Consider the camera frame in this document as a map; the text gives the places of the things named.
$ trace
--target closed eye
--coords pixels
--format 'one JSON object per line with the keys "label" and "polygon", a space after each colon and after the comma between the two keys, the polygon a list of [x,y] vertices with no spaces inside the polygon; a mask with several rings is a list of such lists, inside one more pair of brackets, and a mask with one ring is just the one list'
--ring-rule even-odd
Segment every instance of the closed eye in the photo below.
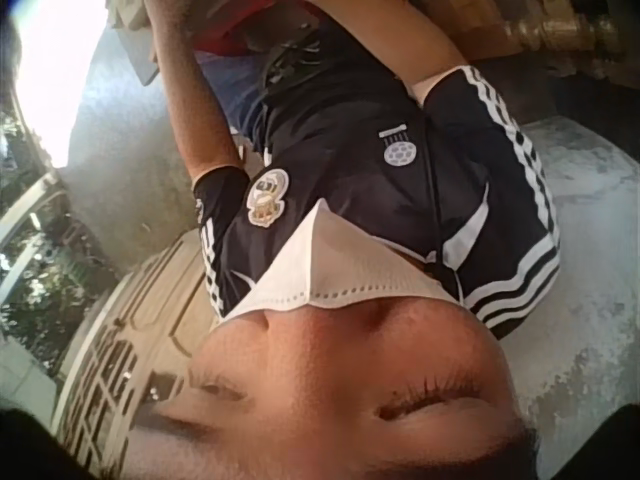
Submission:
{"label": "closed eye", "polygon": [[409,388],[404,399],[379,408],[377,416],[387,422],[399,420],[432,405],[448,403],[461,398],[479,398],[479,389],[473,383],[462,383],[444,388],[429,387],[425,381],[421,390]]}

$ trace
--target blue jeans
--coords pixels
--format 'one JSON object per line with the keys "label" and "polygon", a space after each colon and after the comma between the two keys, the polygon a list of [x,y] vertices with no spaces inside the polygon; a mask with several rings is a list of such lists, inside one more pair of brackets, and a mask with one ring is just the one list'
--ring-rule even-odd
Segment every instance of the blue jeans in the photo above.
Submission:
{"label": "blue jeans", "polygon": [[261,78],[266,56],[219,57],[198,52],[196,58],[229,125],[257,146],[254,137],[263,115]]}

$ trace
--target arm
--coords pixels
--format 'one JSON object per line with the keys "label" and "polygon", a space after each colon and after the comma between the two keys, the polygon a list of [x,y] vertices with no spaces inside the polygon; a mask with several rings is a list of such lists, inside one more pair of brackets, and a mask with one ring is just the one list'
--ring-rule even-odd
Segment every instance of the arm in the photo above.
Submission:
{"label": "arm", "polygon": [[209,88],[184,28],[188,0],[146,0],[171,125],[194,184],[225,166],[243,168],[229,125]]}
{"label": "arm", "polygon": [[467,62],[407,0],[312,0],[394,72],[422,104],[438,76]]}

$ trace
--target striped sleeve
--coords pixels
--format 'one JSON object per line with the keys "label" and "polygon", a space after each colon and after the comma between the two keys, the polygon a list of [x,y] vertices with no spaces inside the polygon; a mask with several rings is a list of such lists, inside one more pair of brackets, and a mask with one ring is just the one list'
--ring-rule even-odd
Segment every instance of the striped sleeve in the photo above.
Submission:
{"label": "striped sleeve", "polygon": [[560,231],[540,158],[493,88],[470,66],[425,100],[428,125],[489,178],[482,228],[458,245],[465,305],[492,329],[521,323],[559,271]]}
{"label": "striped sleeve", "polygon": [[193,188],[207,291],[211,297],[211,305],[220,317],[227,313],[222,292],[224,287],[220,284],[222,240],[242,206],[248,185],[249,177],[244,170],[223,167],[198,179]]}

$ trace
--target white logo patch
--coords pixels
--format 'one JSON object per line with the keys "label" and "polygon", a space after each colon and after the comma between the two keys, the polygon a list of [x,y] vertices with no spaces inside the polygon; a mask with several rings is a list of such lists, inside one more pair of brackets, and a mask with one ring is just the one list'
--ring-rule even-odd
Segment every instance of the white logo patch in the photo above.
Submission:
{"label": "white logo patch", "polygon": [[249,222],[256,227],[269,228],[285,209],[282,200],[289,190],[289,175],[278,168],[264,173],[254,184],[247,198]]}
{"label": "white logo patch", "polygon": [[416,159],[418,147],[411,142],[395,142],[384,152],[384,161],[393,167],[405,167]]}

